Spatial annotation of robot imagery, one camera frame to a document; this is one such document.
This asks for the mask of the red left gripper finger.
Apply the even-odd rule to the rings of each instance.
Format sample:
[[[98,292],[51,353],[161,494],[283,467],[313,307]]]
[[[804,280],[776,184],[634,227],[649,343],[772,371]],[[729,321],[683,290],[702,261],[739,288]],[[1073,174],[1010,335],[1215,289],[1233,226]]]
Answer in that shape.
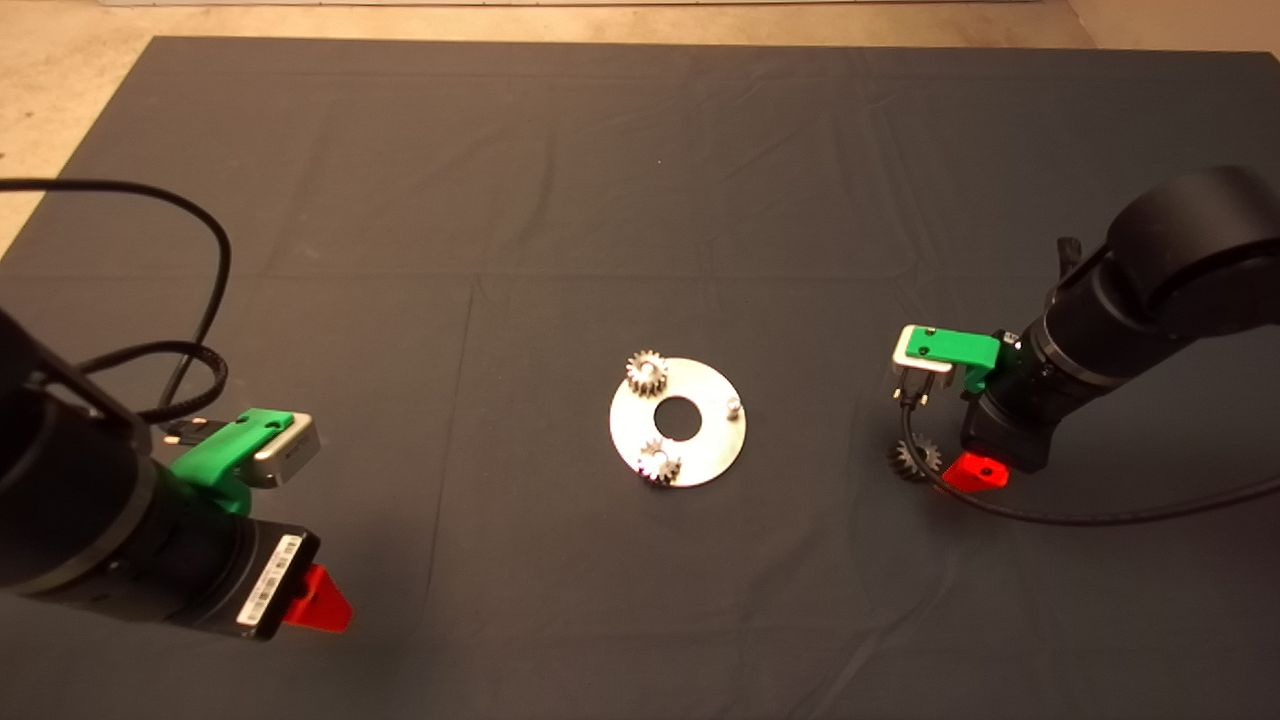
[[[352,606],[328,569],[312,562],[294,588],[283,623],[289,626],[340,634],[347,632],[353,616]]]

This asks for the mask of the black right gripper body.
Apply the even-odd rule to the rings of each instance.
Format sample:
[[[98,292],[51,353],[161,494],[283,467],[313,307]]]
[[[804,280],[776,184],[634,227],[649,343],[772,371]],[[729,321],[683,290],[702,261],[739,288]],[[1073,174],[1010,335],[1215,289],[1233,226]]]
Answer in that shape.
[[[986,389],[970,398],[963,419],[964,450],[1014,470],[1047,468],[1053,434],[1076,409],[1076,384],[1030,334],[1000,346]]]

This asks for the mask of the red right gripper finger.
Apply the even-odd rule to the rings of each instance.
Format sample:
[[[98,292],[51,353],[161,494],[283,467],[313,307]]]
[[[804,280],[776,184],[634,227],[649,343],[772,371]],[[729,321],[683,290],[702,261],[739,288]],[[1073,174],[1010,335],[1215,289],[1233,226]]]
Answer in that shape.
[[[943,482],[966,495],[1002,489],[1007,486],[1009,477],[1007,465],[970,451],[961,451],[943,471]]]

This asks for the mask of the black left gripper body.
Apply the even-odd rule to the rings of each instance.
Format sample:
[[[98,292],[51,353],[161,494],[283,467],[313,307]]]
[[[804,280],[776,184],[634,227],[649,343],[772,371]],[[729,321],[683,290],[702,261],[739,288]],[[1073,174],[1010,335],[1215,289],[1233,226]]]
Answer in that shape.
[[[131,575],[131,618],[266,642],[303,592],[321,538],[200,500],[164,509]]]

